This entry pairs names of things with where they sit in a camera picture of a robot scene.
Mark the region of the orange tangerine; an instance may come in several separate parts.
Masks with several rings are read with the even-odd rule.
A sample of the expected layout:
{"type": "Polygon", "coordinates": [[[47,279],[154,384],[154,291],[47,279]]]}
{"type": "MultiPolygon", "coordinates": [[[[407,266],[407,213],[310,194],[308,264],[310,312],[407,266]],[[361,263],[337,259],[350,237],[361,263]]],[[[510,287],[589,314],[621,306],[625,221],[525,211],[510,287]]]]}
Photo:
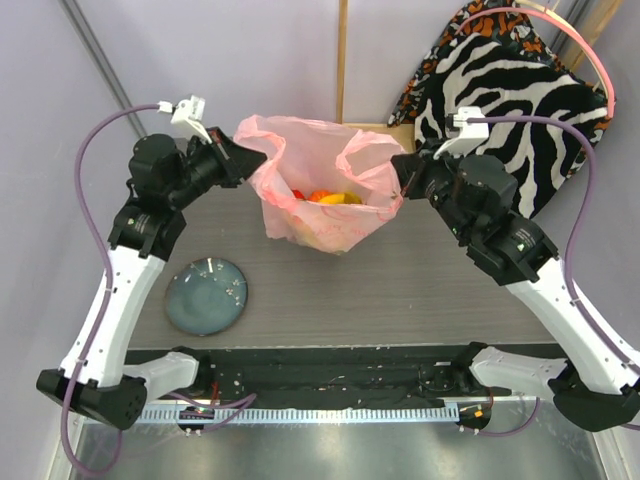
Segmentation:
{"type": "Polygon", "coordinates": [[[315,190],[307,197],[307,200],[310,202],[319,202],[331,194],[332,192],[328,190],[315,190]]]}

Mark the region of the pink plastic bag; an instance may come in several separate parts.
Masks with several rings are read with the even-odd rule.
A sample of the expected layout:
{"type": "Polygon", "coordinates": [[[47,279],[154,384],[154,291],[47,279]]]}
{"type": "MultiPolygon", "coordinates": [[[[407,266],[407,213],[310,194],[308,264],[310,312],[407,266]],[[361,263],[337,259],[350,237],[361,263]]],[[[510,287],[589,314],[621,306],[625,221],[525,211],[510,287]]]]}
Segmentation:
{"type": "Polygon", "coordinates": [[[394,219],[403,203],[391,157],[404,148],[390,135],[297,117],[253,115],[237,144],[266,154],[250,177],[266,234],[325,253],[343,254],[394,219]],[[298,200],[292,191],[304,194],[298,200]],[[315,190],[358,195],[361,205],[310,202],[315,190]]]}

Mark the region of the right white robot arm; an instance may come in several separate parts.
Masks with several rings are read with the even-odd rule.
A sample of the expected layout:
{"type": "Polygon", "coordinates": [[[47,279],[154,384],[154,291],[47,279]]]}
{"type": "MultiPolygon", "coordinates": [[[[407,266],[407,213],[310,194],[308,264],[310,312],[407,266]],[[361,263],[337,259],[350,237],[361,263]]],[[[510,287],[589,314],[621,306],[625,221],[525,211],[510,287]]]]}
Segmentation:
{"type": "Polygon", "coordinates": [[[579,299],[544,231],[513,211],[518,182],[502,162],[487,155],[400,154],[391,163],[403,197],[428,200],[474,265],[519,299],[565,354],[544,359],[472,342],[452,362],[455,389],[535,396],[590,432],[630,427],[639,413],[639,355],[579,299]]]}

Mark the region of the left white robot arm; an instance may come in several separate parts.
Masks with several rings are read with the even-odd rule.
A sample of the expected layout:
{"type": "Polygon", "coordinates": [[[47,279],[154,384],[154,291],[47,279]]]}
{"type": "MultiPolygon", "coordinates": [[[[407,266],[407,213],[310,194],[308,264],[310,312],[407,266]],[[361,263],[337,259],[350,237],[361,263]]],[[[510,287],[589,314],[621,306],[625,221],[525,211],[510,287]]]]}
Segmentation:
{"type": "Polygon", "coordinates": [[[186,227],[183,211],[212,187],[236,188],[267,160],[219,128],[192,137],[185,151],[165,134],[139,140],[128,167],[129,197],[116,215],[107,265],[87,319],[57,368],[36,388],[64,409],[118,430],[129,429],[147,403],[182,390],[193,399],[213,385],[211,358],[187,347],[139,365],[125,362],[146,298],[186,227]]]}

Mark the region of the yellow mango fruit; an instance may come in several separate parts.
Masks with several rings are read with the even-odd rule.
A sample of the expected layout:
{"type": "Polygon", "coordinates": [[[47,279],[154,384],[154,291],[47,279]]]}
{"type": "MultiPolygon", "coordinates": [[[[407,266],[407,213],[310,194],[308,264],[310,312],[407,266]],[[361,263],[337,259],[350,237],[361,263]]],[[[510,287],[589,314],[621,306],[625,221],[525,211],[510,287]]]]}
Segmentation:
{"type": "Polygon", "coordinates": [[[344,193],[335,193],[326,195],[318,200],[321,204],[326,205],[361,205],[361,198],[353,193],[344,192],[344,193]]]}

